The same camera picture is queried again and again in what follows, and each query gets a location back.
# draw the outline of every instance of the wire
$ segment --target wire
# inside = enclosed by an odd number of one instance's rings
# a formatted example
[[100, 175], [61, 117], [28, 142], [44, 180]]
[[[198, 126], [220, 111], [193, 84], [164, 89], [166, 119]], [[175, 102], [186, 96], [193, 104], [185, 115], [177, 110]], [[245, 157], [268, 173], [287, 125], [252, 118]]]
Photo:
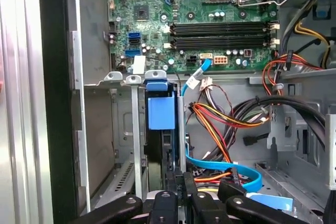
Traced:
[[210, 177], [210, 178], [195, 178], [195, 182], [208, 182], [208, 181], [211, 181], [211, 180], [216, 180], [216, 179], [219, 179], [219, 178], [229, 176], [230, 174], [231, 173], [223, 173], [223, 174], [219, 174], [217, 176]]
[[[133, 57], [127, 57], [127, 58], [125, 58], [125, 59], [122, 59], [122, 60], [120, 60], [120, 62], [117, 64], [117, 66], [115, 67], [115, 69], [117, 69], [118, 68], [118, 66], [120, 66], [123, 62], [125, 62], [125, 61], [127, 61], [128, 59], [130, 59], [130, 58], [134, 58], [134, 56]], [[158, 59], [158, 58], [154, 58], [154, 57], [148, 57], [148, 56], [146, 56], [146, 59], [150, 59], [150, 60], [157, 60], [157, 61], [159, 61], [159, 62], [161, 62], [161, 63], [163, 63], [163, 64], [165, 64], [165, 65], [169, 65], [168, 63], [166, 63], [165, 61], [163, 61], [163, 60], [160, 60], [160, 59]], [[179, 76], [179, 73], [176, 71], [176, 69], [175, 68], [170, 68], [171, 70], [173, 70], [173, 72], [174, 72], [174, 74], [176, 75], [176, 77], [177, 77], [177, 80], [178, 80], [178, 82], [179, 82], [179, 85], [178, 85], [178, 90], [179, 90], [179, 92], [180, 92], [180, 94], [181, 94], [181, 87], [182, 87], [182, 83], [181, 83], [181, 78], [180, 78], [180, 76]]]
[[218, 189], [213, 189], [213, 188], [201, 188], [198, 189], [198, 191], [213, 191], [214, 193], [218, 192]]

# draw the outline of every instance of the circuit board component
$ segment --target circuit board component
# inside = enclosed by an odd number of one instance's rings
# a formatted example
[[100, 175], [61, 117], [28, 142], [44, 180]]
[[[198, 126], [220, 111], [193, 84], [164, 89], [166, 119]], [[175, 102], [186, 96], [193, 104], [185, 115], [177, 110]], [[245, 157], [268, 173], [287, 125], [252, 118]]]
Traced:
[[111, 65], [132, 71], [133, 57], [145, 55], [146, 70], [190, 73], [206, 58], [212, 72], [262, 70], [277, 42], [277, 6], [236, 1], [108, 0]]

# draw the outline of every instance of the black ram slot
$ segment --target black ram slot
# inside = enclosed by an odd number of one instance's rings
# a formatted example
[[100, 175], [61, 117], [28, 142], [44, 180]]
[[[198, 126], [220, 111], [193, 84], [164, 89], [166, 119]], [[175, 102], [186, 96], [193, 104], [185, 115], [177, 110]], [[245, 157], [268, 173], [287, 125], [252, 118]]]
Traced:
[[172, 43], [173, 48], [178, 50], [192, 49], [244, 49], [260, 48], [268, 44], [269, 39], [265, 37], [243, 37], [243, 38], [190, 38], [177, 39]]
[[256, 27], [256, 26], [261, 26], [261, 27], [268, 27], [268, 23], [266, 22], [231, 22], [231, 23], [188, 23], [188, 24], [172, 24], [171, 28], [191, 28], [191, 27], [216, 27], [216, 26], [221, 26], [221, 27]]
[[173, 24], [171, 25], [171, 36], [255, 35], [266, 33], [267, 28], [268, 25], [263, 22]]
[[173, 37], [192, 37], [195, 35], [198, 36], [209, 36], [209, 35], [240, 35], [240, 34], [263, 34], [265, 31], [260, 28], [235, 28], [235, 29], [228, 29], [228, 28], [212, 28], [212, 29], [204, 29], [204, 28], [190, 28], [184, 31], [174, 31], [171, 33]]

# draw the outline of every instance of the pcie slot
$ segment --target pcie slot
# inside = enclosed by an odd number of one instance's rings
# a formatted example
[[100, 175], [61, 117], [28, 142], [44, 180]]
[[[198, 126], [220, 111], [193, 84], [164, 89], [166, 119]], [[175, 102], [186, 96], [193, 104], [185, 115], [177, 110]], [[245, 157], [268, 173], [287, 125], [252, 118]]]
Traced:
[[258, 48], [269, 44], [268, 36], [244, 36], [237, 38], [213, 37], [213, 38], [179, 38], [175, 39], [171, 45], [178, 50], [191, 49], [243, 49]]

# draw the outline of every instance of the orange wire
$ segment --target orange wire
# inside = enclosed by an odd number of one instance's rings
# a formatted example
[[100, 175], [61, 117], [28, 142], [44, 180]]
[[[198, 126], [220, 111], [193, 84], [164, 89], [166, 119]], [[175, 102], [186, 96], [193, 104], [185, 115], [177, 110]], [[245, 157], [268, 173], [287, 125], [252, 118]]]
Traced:
[[204, 126], [206, 127], [206, 129], [210, 133], [211, 137], [216, 142], [216, 144], [219, 147], [219, 149], [222, 151], [222, 153], [223, 153], [226, 161], [230, 162], [230, 158], [227, 156], [226, 152], [224, 151], [223, 147], [221, 146], [220, 141], [218, 140], [218, 138], [216, 137], [216, 135], [213, 134], [213, 131], [209, 128], [208, 122], [204, 119], [203, 115], [199, 111], [197, 111], [197, 110], [194, 110], [194, 111], [199, 116], [199, 119], [203, 122]]
[[211, 181], [211, 180], [216, 180], [216, 179], [219, 179], [219, 178], [223, 178], [223, 177], [226, 177], [228, 175], [230, 175], [231, 173], [223, 173], [223, 174], [219, 174], [215, 177], [211, 177], [211, 178], [196, 178], [195, 179], [195, 182], [207, 182], [207, 181]]

